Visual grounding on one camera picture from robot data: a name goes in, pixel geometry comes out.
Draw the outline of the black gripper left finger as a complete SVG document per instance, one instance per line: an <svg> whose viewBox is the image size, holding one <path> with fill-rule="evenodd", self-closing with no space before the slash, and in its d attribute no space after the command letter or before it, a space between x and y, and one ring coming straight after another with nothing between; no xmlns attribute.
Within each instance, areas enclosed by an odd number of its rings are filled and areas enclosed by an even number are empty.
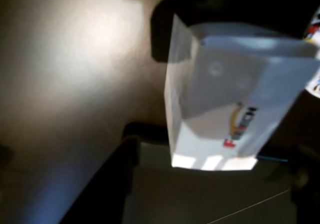
<svg viewBox="0 0 320 224"><path fill-rule="evenodd" d="M203 22L244 22L301 38L320 0L162 0L150 19L151 55L167 62L173 17L186 26Z"/></svg>

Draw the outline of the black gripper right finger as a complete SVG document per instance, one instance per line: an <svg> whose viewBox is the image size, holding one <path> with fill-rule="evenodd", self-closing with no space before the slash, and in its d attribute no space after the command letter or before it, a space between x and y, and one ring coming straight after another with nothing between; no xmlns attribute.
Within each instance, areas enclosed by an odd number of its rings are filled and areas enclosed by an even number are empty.
<svg viewBox="0 0 320 224"><path fill-rule="evenodd" d="M291 198L299 207L320 207L320 102L302 92L260 150L260 159L289 165Z"/></svg>

